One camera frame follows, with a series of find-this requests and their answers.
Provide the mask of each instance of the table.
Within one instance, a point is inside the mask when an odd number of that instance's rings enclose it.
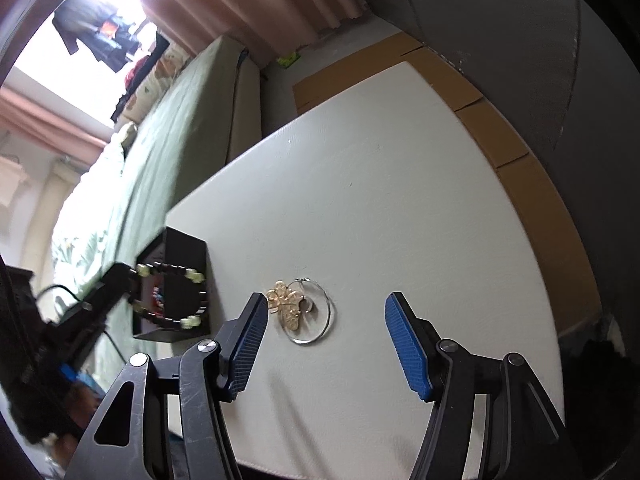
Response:
[[[167,224],[207,242],[213,332],[276,280],[309,277],[335,305],[330,332],[308,347],[270,318],[247,389],[223,407],[245,465],[408,478],[431,407],[407,386],[386,331],[395,290],[470,352],[523,354],[563,414],[554,322],[526,234],[471,136],[406,62],[260,142]],[[466,478],[481,453],[476,407]]]

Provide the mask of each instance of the cardboard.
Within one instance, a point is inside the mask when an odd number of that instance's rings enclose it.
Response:
[[[404,54],[400,61],[408,61],[454,112],[482,98],[460,72],[426,47]]]
[[[496,171],[529,236],[559,334],[600,313],[580,235],[554,184],[531,154]]]
[[[529,153],[524,141],[486,99],[462,108],[456,115],[494,169]]]
[[[318,106],[343,90],[400,62],[399,57],[422,44],[399,32],[336,61],[293,85],[299,114]]]

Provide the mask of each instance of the blue rubber pad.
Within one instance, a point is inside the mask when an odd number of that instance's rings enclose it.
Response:
[[[268,315],[269,311],[266,301],[264,301],[264,304],[261,304],[256,309],[253,318],[249,321],[249,325],[240,339],[236,354],[230,359],[233,378],[229,383],[228,389],[232,394],[242,392],[246,388],[264,330],[267,328]]]
[[[427,356],[393,294],[385,301],[385,322],[409,387],[422,400],[429,400],[433,387],[429,380]]]

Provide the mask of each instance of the jewelry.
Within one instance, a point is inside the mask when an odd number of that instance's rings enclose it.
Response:
[[[297,283],[301,290],[294,290],[291,285]],[[326,302],[326,320],[322,330],[311,339],[300,339],[295,337],[291,332],[297,332],[300,328],[300,319],[302,315],[309,314],[316,306],[315,302],[305,294],[305,284],[313,286],[321,292],[322,298]],[[329,328],[331,324],[332,305],[329,296],[318,282],[309,278],[298,278],[293,280],[289,285],[278,281],[275,286],[268,290],[266,295],[270,314],[280,314],[280,325],[283,332],[295,344],[307,345],[319,340]],[[303,301],[307,304],[306,310],[300,310],[300,304]]]
[[[192,316],[183,317],[182,319],[172,319],[170,317],[165,317],[161,312],[153,312],[152,310],[149,310],[140,300],[133,300],[131,303],[133,310],[140,314],[144,319],[148,319],[161,328],[169,328],[173,330],[189,330],[202,324],[202,320],[200,318],[207,311],[207,307],[209,305],[209,302],[207,301],[206,280],[203,273],[198,272],[195,269],[188,269],[186,267],[165,264],[162,262],[137,264],[136,269],[132,272],[135,272],[141,278],[153,275],[164,276],[166,274],[175,274],[177,276],[184,276],[196,285],[200,285],[200,307]],[[154,287],[152,301],[161,310],[164,310],[164,299],[162,297],[162,291],[158,286]]]

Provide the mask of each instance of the green object on floor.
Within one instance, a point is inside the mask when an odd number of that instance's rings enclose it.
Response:
[[[276,61],[278,62],[278,64],[280,66],[282,66],[284,68],[289,68],[291,65],[293,65],[299,59],[300,59],[300,54],[298,54],[297,52],[292,52],[287,57],[278,57],[278,58],[276,58]]]

